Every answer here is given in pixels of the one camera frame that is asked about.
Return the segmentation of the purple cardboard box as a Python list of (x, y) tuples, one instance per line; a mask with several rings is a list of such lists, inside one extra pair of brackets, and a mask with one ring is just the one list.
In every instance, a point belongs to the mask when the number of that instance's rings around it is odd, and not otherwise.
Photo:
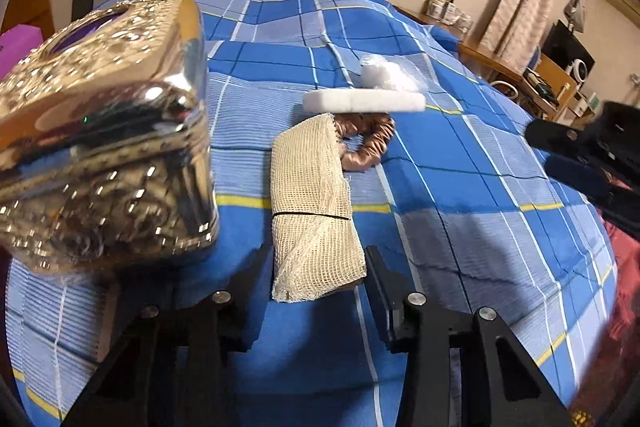
[(0, 37), (0, 79), (41, 43), (41, 29), (36, 26), (17, 25), (4, 32)]

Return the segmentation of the white foam sponge block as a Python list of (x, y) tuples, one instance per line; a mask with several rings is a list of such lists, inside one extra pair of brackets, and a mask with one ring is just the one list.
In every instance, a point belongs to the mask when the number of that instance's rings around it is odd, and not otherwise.
[(303, 109), (308, 114), (418, 113), (425, 105), (425, 96), (411, 91), (334, 88), (303, 96)]

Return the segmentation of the brown satin scrunchie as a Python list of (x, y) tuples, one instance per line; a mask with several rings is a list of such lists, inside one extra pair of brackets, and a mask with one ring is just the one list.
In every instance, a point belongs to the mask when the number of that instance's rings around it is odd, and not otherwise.
[[(333, 120), (344, 171), (361, 172), (381, 162), (395, 132), (390, 115), (335, 114)], [(345, 140), (357, 135), (361, 136), (361, 143), (356, 150), (349, 150)]]

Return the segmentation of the blue plaid bed sheet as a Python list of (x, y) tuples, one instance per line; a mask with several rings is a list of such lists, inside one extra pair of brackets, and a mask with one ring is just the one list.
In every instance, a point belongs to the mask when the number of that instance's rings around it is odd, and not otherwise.
[[(270, 148), (304, 118), (303, 93), (355, 84), (365, 53), (397, 56), (425, 77), (426, 109), (393, 116), (381, 167), (346, 174), (360, 241), (442, 306), (494, 308), (570, 404), (612, 317), (617, 269), (597, 211), (549, 180), (544, 153), (524, 140), (524, 110), (383, 0), (194, 1), (220, 232), (167, 297), (191, 306), (270, 239)], [(120, 287), (64, 286), (13, 262), (6, 347), (34, 426), (61, 424), (96, 368), (100, 334), (136, 313)], [(235, 425), (393, 426), (406, 358), (375, 329), (362, 287), (270, 301), (257, 343), (232, 359)]]

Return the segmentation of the ornate gold tissue box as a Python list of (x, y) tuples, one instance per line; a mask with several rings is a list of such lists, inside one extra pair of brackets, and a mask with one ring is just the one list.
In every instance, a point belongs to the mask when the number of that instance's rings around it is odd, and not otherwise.
[(1, 244), (88, 279), (183, 261), (219, 231), (194, 0), (122, 0), (75, 20), (1, 83)]

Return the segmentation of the clear packets on desk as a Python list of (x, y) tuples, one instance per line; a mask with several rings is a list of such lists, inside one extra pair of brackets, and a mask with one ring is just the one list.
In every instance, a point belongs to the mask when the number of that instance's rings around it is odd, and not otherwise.
[(473, 26), (472, 17), (462, 11), (454, 0), (426, 0), (426, 15), (446, 26), (457, 28), (466, 34)]

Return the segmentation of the wooden desk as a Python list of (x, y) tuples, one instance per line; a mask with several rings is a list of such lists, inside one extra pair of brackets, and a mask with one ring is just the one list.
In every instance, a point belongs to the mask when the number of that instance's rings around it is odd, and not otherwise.
[(523, 74), (495, 53), (473, 42), (469, 34), (458, 28), (400, 6), (396, 9), (415, 22), (438, 27), (447, 37), (454, 37), (457, 40), (454, 50), (459, 60), (534, 117), (558, 121), (578, 91), (576, 81), (545, 55), (541, 55), (533, 72)]

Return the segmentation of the beige mesh cloth roll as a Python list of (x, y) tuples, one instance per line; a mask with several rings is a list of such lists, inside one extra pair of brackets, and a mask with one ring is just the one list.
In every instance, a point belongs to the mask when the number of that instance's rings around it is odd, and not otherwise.
[(366, 259), (332, 115), (308, 118), (274, 139), (270, 202), (273, 300), (312, 301), (363, 281)]

